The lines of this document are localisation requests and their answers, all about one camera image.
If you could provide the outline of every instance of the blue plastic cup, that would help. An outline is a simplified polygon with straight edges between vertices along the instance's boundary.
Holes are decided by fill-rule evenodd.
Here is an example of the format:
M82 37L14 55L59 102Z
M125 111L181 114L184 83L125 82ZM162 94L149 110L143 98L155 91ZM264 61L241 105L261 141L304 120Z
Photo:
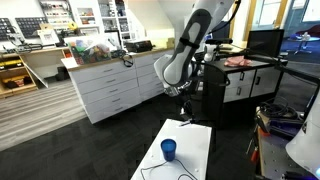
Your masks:
M163 157L166 161L173 161L176 156L177 144L172 139L165 139L161 142Z

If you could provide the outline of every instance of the window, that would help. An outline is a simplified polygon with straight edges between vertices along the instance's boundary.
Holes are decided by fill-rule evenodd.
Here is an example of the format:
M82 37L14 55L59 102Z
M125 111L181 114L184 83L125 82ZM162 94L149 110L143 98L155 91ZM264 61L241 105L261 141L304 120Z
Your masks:
M272 25L277 19L281 0L265 0L263 2L259 26Z
M309 0L306 12L303 16L303 22L307 21L320 21L320 6L319 0Z

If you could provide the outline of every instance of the dark gray floor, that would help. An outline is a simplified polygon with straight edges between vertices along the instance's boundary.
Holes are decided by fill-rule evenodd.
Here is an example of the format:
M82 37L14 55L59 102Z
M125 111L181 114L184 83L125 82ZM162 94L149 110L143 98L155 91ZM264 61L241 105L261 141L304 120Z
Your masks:
M289 64L319 74L314 66ZM303 108L312 86L284 76L279 93ZM179 119L173 98L161 95L96 125L87 118L0 152L0 179L126 180L167 118ZM208 160L209 180L250 179L255 167L245 155L250 125L218 131L217 150Z

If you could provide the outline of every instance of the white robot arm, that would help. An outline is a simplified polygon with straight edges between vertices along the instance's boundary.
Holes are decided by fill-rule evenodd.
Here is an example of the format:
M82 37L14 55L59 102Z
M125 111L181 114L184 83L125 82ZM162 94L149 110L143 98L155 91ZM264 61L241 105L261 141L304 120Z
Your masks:
M192 71L190 62L201 40L221 22L233 2L234 0L196 0L174 54L162 56L154 64L166 94L179 94L178 89L189 79Z

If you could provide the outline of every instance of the plastic bag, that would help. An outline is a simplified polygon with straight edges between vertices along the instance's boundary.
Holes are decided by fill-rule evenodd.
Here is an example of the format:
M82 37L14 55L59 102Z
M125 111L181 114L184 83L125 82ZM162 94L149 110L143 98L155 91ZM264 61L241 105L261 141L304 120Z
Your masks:
M77 64L88 64L111 59L114 46L104 34L65 38L70 52Z

